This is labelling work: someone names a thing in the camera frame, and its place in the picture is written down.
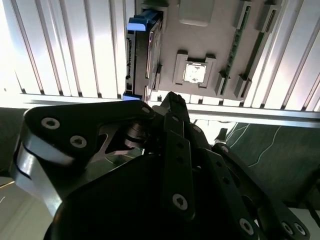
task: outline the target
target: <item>blue clip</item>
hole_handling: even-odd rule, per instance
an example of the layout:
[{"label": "blue clip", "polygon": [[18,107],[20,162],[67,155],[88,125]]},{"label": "blue clip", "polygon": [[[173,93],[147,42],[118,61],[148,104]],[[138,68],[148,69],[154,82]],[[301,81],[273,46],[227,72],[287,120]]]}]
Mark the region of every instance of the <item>blue clip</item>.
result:
[{"label": "blue clip", "polygon": [[129,18],[129,23],[126,25],[128,31],[146,32],[148,24],[155,24],[153,20],[158,15],[158,12],[153,10],[145,10],[140,15],[134,15]]},{"label": "blue clip", "polygon": [[132,101],[132,100],[141,100],[142,97],[141,96],[137,96],[137,95],[132,95],[132,94],[127,94],[127,93],[124,93],[122,95],[122,100],[123,101]]}]

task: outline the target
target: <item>gray metal panel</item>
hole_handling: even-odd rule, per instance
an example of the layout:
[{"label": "gray metal panel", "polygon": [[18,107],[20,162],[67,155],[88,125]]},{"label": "gray metal panel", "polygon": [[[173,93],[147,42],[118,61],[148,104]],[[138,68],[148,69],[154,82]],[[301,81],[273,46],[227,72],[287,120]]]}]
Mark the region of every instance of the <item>gray metal panel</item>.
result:
[{"label": "gray metal panel", "polygon": [[117,98],[117,79],[112,40],[110,6],[106,0],[87,1],[94,70],[103,98]]},{"label": "gray metal panel", "polygon": [[[320,1],[305,0],[265,102],[266,108],[280,109],[290,86],[296,84],[301,69],[305,64],[306,57],[314,43],[314,36],[317,36],[319,32],[319,17]],[[312,85],[312,83],[309,82],[310,79],[306,79],[305,81],[306,85]]]},{"label": "gray metal panel", "polygon": [[[179,22],[179,1],[169,1],[168,22],[161,44],[160,62],[162,73],[159,89],[188,93],[206,97],[217,97],[214,91],[218,80],[218,74],[226,67],[228,54],[234,39],[236,28],[233,26],[235,15],[240,1],[216,0],[211,22],[206,27],[187,25]],[[259,9],[264,1],[253,1],[248,17],[247,26],[244,29],[239,50],[235,57],[230,73],[230,81],[223,98],[236,100],[233,90],[236,86],[234,78],[243,74],[249,61],[259,31],[255,29]],[[188,57],[204,59],[211,54],[216,57],[216,67],[213,78],[209,80],[207,88],[199,88],[197,84],[173,84],[175,62],[178,51],[187,51]]]},{"label": "gray metal panel", "polygon": [[76,82],[60,2],[59,0],[41,0],[40,2],[48,32],[47,40],[51,46],[63,95],[77,97],[79,96],[80,87]]},{"label": "gray metal panel", "polygon": [[84,97],[97,97],[85,3],[82,0],[64,0],[61,7],[65,8],[66,12],[69,48],[73,53],[73,67],[77,73],[80,91]]},{"label": "gray metal panel", "polygon": [[40,94],[39,85],[34,73],[32,60],[28,53],[28,42],[25,42],[25,30],[20,28],[22,25],[21,17],[14,1],[3,0],[5,17],[13,44],[14,59],[12,65],[21,88],[28,94]]},{"label": "gray metal panel", "polygon": [[268,39],[269,44],[265,49],[266,53],[262,63],[263,66],[256,70],[252,78],[250,91],[254,91],[253,101],[251,102],[250,99],[248,99],[248,101],[245,102],[245,106],[260,108],[264,102],[264,98],[268,97],[269,88],[272,86],[277,74],[301,5],[302,2],[299,0],[283,1],[278,21],[273,29],[273,33],[269,36],[270,40]]},{"label": "gray metal panel", "polygon": [[114,99],[124,93],[125,25],[134,0],[4,0],[3,9],[13,57],[0,56],[11,66],[0,75],[15,81],[6,80],[6,90]]},{"label": "gray metal panel", "polygon": [[287,110],[302,109],[306,103],[307,97],[313,94],[319,84],[320,74],[320,33],[310,50],[301,73],[296,81],[290,98],[285,105]]},{"label": "gray metal panel", "polygon": [[43,92],[47,95],[59,95],[36,2],[34,0],[16,0],[16,3]]}]

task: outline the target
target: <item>screw head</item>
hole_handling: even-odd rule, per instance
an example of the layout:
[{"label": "screw head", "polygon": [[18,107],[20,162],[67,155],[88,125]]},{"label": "screw head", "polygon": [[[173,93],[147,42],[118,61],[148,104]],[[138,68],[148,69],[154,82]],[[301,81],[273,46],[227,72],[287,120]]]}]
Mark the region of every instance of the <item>screw head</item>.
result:
[{"label": "screw head", "polygon": [[46,129],[55,130],[60,127],[60,122],[52,117],[45,117],[41,120],[41,125],[44,126]]},{"label": "screw head", "polygon": [[145,106],[142,108],[142,111],[144,111],[145,113],[150,113],[150,110],[148,108],[146,108]]},{"label": "screw head", "polygon": [[196,130],[198,133],[201,133],[201,129],[197,125],[193,125],[193,129]]},{"label": "screw head", "polygon": [[229,149],[228,149],[226,146],[221,146],[221,149],[222,149],[225,153],[228,153],[228,152],[229,152]]},{"label": "screw head", "polygon": [[187,210],[188,209],[188,202],[184,196],[179,193],[176,193],[172,196],[173,204],[180,210]]},{"label": "screw head", "polygon": [[286,230],[286,232],[290,235],[294,234],[294,231],[292,231],[291,227],[286,223],[286,222],[282,222],[282,226],[284,227],[284,229]]},{"label": "screw head", "polygon": [[306,233],[306,231],[304,230],[304,228],[300,225],[300,224],[298,224],[298,223],[294,223],[294,226],[296,227],[296,229],[298,229],[298,231],[302,234],[302,235],[307,235],[307,233]]},{"label": "screw head", "polygon": [[255,234],[254,228],[252,227],[251,223],[245,219],[245,218],[241,218],[239,220],[239,224],[240,227],[250,236],[252,236],[253,234]]},{"label": "screw head", "polygon": [[173,118],[175,121],[179,122],[179,119],[178,119],[176,116],[172,116],[172,118]]},{"label": "screw head", "polygon": [[70,138],[70,143],[72,146],[78,148],[78,149],[82,149],[84,148],[85,146],[87,146],[87,140],[82,137],[82,136],[72,136]]}]

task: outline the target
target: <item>black mount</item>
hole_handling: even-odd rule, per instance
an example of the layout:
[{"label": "black mount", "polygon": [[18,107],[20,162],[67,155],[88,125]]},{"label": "black mount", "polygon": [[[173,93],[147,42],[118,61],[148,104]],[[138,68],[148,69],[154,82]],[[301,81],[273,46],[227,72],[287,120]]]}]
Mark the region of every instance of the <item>black mount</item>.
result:
[{"label": "black mount", "polygon": [[[144,154],[103,165],[133,148]],[[11,172],[54,215],[45,239],[310,239],[228,146],[208,144],[173,92],[153,109],[138,100],[30,109]]]}]

